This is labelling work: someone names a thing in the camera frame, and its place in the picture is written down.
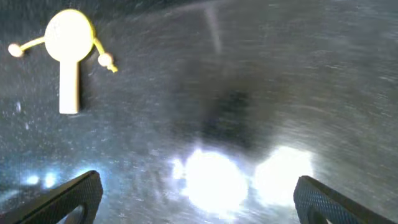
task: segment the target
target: yellow string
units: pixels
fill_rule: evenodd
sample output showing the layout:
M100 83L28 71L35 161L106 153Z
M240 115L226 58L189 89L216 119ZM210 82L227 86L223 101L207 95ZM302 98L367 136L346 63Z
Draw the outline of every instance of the yellow string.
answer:
M101 42L97 38L94 38L93 43L94 43L95 47L98 49L99 55L105 54L104 47L102 46ZM118 71L118 68L116 66L114 66L113 64L108 65L106 68L108 70L111 70L113 73Z
M39 37L37 39L31 40L28 43L24 44L21 46L21 50L24 51L30 47L33 47L35 45L41 44L44 42L44 37Z

